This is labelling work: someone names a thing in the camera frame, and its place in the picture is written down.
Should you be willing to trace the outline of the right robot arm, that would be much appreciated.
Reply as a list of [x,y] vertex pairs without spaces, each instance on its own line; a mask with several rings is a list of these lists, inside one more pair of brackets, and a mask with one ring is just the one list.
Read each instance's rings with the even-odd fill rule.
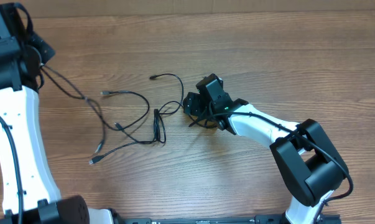
[[220,130],[252,139],[271,150],[292,200],[281,215],[258,215],[257,222],[340,223],[338,216],[324,216],[328,202],[353,191],[348,167],[321,125],[265,114],[243,99],[233,100],[215,74],[197,83],[197,92],[183,99],[183,112],[195,123],[214,123]]

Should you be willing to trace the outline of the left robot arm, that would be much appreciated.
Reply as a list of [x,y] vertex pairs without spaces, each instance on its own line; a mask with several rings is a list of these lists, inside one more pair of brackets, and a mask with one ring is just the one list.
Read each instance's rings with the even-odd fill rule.
[[41,67],[55,54],[23,22],[22,4],[0,4],[0,166],[4,223],[88,223],[81,196],[64,199],[52,177],[39,124]]

